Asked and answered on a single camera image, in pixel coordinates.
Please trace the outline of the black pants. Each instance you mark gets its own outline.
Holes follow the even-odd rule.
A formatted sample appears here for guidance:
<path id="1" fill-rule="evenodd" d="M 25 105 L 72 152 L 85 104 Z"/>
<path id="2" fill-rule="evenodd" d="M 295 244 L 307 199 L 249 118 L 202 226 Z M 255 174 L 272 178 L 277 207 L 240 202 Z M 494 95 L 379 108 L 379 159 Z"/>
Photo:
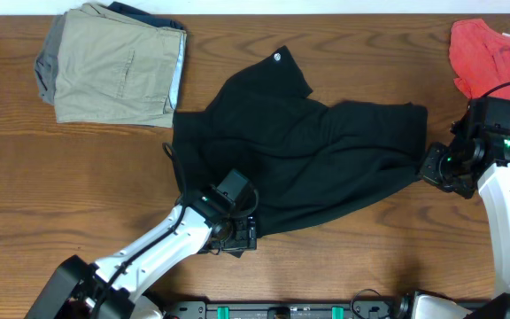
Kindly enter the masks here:
<path id="1" fill-rule="evenodd" d="M 231 170 L 259 193 L 260 236 L 333 221 L 416 181 L 428 112 L 414 104 L 311 99 L 286 47 L 231 76 L 201 112 L 174 115 L 173 146 L 186 184 Z"/>

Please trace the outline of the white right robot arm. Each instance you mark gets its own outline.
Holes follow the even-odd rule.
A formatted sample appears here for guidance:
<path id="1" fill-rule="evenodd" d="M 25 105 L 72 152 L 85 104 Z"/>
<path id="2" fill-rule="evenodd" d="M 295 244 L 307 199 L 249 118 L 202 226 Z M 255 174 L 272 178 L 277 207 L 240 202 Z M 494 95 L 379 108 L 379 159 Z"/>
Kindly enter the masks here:
<path id="1" fill-rule="evenodd" d="M 455 137 L 450 145 L 433 143 L 419 175 L 444 192 L 463 198 L 478 194 L 491 234 L 495 269 L 493 298 L 471 310 L 459 302 L 418 292 L 409 307 L 411 318 L 510 318 L 510 136 L 486 133 Z"/>

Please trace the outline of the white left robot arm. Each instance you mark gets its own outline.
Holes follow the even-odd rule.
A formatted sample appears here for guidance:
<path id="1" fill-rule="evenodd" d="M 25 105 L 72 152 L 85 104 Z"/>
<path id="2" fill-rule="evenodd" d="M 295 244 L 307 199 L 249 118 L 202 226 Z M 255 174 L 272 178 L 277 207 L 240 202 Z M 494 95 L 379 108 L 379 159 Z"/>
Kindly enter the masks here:
<path id="1" fill-rule="evenodd" d="M 87 263 L 73 255 L 54 271 L 29 318 L 63 318 L 82 306 L 89 318 L 129 318 L 168 270 L 197 253 L 240 256 L 256 247 L 258 194 L 227 193 L 179 200 L 167 218 L 116 253 Z"/>

